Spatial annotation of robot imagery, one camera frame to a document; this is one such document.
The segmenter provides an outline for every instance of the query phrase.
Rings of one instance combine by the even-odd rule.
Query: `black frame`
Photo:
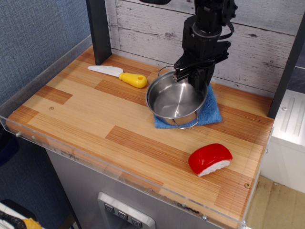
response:
[[[111,56],[105,0],[86,0],[95,64]]]
[[[303,15],[303,18],[302,18],[302,21],[300,24],[300,28],[296,34],[295,42],[290,51],[290,54],[289,54],[289,57],[287,60],[287,64],[283,71],[282,78],[281,78],[280,83],[275,92],[275,96],[273,97],[273,101],[272,101],[272,104],[270,106],[270,110],[268,113],[268,117],[270,117],[270,118],[275,118],[276,114],[278,112],[278,109],[280,108],[282,99],[285,95],[287,86],[289,84],[289,80],[294,71],[297,59],[301,53],[304,41],[305,41],[305,14]]]

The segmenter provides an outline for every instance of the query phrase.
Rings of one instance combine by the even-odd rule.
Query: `wood plank wall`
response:
[[[160,67],[182,55],[184,20],[194,0],[152,5],[105,0],[112,53]],[[304,0],[235,0],[238,5],[229,59],[216,65],[213,82],[273,97],[305,10]],[[224,28],[223,34],[229,32]]]

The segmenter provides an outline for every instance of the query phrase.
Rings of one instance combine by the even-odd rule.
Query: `red sushi topping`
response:
[[[233,157],[226,147],[215,143],[201,147],[193,152],[189,157],[189,165],[194,173],[200,174],[217,162],[232,159]]]

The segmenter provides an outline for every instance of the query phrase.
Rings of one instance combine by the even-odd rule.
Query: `wooden board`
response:
[[[305,2],[236,1],[229,59],[216,65],[212,81],[273,97],[282,77]],[[194,14],[192,0],[158,6],[138,0],[106,1],[112,53],[165,66],[182,55],[183,22]]]
[[[148,84],[159,70],[116,55],[104,64],[143,74]],[[99,171],[112,170],[135,183],[144,178],[139,185],[150,183],[156,194],[180,205],[181,197],[189,198],[196,214],[209,212],[204,205],[241,221],[251,191],[244,185],[254,183],[273,124],[266,116],[271,99],[213,83],[222,122],[187,130],[156,129],[145,103],[148,86],[134,88],[89,71],[90,65],[92,48],[11,114],[7,125],[40,145],[102,167]],[[234,159],[229,167],[198,177],[188,157],[212,143],[227,147]],[[209,216],[217,219],[214,211]]]

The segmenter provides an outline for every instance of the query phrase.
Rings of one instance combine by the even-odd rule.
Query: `yellow handle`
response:
[[[34,221],[32,218],[24,219],[23,222],[25,223],[27,229],[42,229],[39,222]]]
[[[143,88],[147,85],[147,78],[144,75],[121,73],[119,79],[137,88]]]

